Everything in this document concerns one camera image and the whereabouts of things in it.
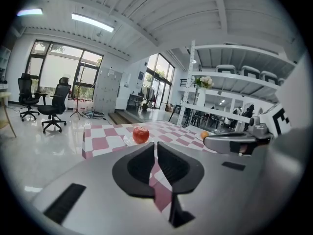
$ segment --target white pillar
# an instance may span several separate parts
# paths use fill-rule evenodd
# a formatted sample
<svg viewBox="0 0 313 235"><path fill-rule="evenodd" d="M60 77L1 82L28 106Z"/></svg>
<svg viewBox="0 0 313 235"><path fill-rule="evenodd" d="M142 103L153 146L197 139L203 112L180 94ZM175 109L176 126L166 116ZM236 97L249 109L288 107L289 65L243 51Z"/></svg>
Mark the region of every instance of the white pillar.
<svg viewBox="0 0 313 235"><path fill-rule="evenodd" d="M191 76L192 76L192 71L194 68L194 58L195 58L195 45L196 45L196 41L193 40L191 41L191 51L190 51L190 60L189 60L189 69L188 69L188 74L187 74L187 83L186 83L186 90L184 93L184 98L182 99L182 105L181 105L181 110L180 110L180 114L177 120L177 125L181 126L181 122L184 116L184 112L186 109L186 103L188 100L188 95L189 95L189 87L191 85Z"/></svg>
<svg viewBox="0 0 313 235"><path fill-rule="evenodd" d="M234 107L235 107L235 99L232 98L232 100L231 100L231 105L230 105L230 112L229 112L229 113L233 113Z"/></svg>

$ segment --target light stand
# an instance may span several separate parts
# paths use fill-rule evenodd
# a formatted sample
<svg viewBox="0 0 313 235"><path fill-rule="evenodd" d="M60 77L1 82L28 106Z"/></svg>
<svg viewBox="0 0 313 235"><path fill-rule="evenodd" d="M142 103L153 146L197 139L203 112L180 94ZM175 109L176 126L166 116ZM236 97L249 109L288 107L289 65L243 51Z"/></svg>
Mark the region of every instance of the light stand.
<svg viewBox="0 0 313 235"><path fill-rule="evenodd" d="M82 117L82 115L78 112L78 100L79 100L80 83L82 82L82 77L83 77L83 73L84 73L84 70L85 70L85 64L86 64L86 63L84 63L83 71L82 71L82 73L80 74L79 85L78 85L78 90L77 90L76 109L74 110L73 114L70 115L70 117L71 117L71 116L73 116L73 115L76 113L77 116L78 116L78 119L80 119L79 116Z"/></svg>

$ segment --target fluorescent light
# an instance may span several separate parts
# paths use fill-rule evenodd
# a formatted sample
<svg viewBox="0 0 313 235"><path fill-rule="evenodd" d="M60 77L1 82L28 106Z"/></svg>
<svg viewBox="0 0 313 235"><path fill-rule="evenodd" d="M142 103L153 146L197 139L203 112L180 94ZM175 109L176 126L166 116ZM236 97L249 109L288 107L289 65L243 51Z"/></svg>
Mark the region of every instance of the fluorescent light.
<svg viewBox="0 0 313 235"><path fill-rule="evenodd" d="M88 23L88 24L91 24L91 25L94 25L94 26L99 27L101 29L107 30L108 32L112 32L114 30L114 28L111 27L111 26L108 26L108 25L106 25L104 23L101 23L99 21L96 21L94 19L82 16L82 15L79 15L79 14L76 14L76 13L72 13L72 19L78 20L78 21L81 21L81 22L84 22L84 23Z"/></svg>
<svg viewBox="0 0 313 235"><path fill-rule="evenodd" d="M42 9L29 9L29 10L20 10L17 16L25 16L25 15L42 15Z"/></svg>

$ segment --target wooden table leg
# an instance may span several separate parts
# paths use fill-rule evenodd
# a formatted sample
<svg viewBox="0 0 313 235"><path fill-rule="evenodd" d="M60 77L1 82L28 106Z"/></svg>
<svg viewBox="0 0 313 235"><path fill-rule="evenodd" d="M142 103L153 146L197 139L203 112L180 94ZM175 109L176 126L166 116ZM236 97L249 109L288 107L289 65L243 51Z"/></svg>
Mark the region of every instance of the wooden table leg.
<svg viewBox="0 0 313 235"><path fill-rule="evenodd" d="M12 130L14 136L16 137L15 132L14 132L14 130L13 130L13 127L12 127L12 125L11 125L11 122L10 122L10 119L9 119L9 116L8 116L8 113L6 112L6 106L5 106L5 104L4 104L4 97L2 98L2 104L3 104L3 107L4 107L4 112L5 112L5 115L6 115L6 119L7 119L8 122L9 122L9 125L10 125L10 127L11 127L11 130Z"/></svg>

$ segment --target window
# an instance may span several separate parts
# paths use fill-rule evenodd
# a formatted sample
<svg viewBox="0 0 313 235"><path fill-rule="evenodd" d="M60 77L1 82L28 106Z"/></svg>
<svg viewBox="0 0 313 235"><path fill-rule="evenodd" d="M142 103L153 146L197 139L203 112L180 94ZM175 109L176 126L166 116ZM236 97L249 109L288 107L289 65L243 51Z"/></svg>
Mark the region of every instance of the window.
<svg viewBox="0 0 313 235"><path fill-rule="evenodd" d="M152 75L146 72L143 84L147 86L151 86L151 81L152 81Z"/></svg>
<svg viewBox="0 0 313 235"><path fill-rule="evenodd" d="M160 108L161 103L168 102L174 69L161 54L155 54L149 58L143 84L154 88L156 108Z"/></svg>
<svg viewBox="0 0 313 235"><path fill-rule="evenodd" d="M167 80L172 82L172 75L173 75L173 66L170 65L169 69L168 69L168 74L167 74Z"/></svg>
<svg viewBox="0 0 313 235"><path fill-rule="evenodd" d="M52 44L45 58L40 91L54 94L61 77L68 77L68 83L73 86L79 59L83 51L60 44Z"/></svg>
<svg viewBox="0 0 313 235"><path fill-rule="evenodd" d="M88 67L84 68L84 66L80 66L80 70L79 70L79 73L78 73L78 76L77 76L77 82L80 82L81 74L83 75L82 76L82 81L81 81L82 83L93 85L94 84L94 79L95 79L96 74L97 74L97 70L96 69L91 69L91 68L88 68Z"/></svg>
<svg viewBox="0 0 313 235"><path fill-rule="evenodd" d="M88 51L84 51L84 55L82 57L81 62L100 67L101 61L102 61L102 56L88 52Z"/></svg>
<svg viewBox="0 0 313 235"><path fill-rule="evenodd" d="M80 86L79 89L79 99L85 99L85 100L92 100L93 98L93 90L94 88L89 88L86 86ZM73 91L73 97L77 98L77 93L78 93L78 85L74 86L74 91Z"/></svg>
<svg viewBox="0 0 313 235"><path fill-rule="evenodd" d="M164 92L162 103L167 104L168 97L170 95L170 90L171 90L171 86L169 84L165 85L165 92Z"/></svg>
<svg viewBox="0 0 313 235"><path fill-rule="evenodd" d="M36 58L31 57L28 61L28 67L26 73L30 74L31 76L38 76L41 70L41 65L43 64L43 58Z"/></svg>
<svg viewBox="0 0 313 235"><path fill-rule="evenodd" d="M31 54L44 56L49 48L49 45L49 42L35 42L34 47L31 50Z"/></svg>
<svg viewBox="0 0 313 235"><path fill-rule="evenodd" d="M158 56L156 63L156 73L161 77L166 78L168 71L169 63L161 55Z"/></svg>
<svg viewBox="0 0 313 235"><path fill-rule="evenodd" d="M92 100L93 85L102 59L103 56L83 49L36 41L29 55L25 72L31 75L32 92L40 88L41 92L50 95L54 94L59 79L68 77L68 83L72 86L72 96L78 95L77 88L82 74L79 98Z"/></svg>
<svg viewBox="0 0 313 235"><path fill-rule="evenodd" d="M154 54L152 56L150 56L149 61L148 61L148 65L147 67L151 70L155 70L155 65L156 65L156 61L157 61L157 56L158 54Z"/></svg>

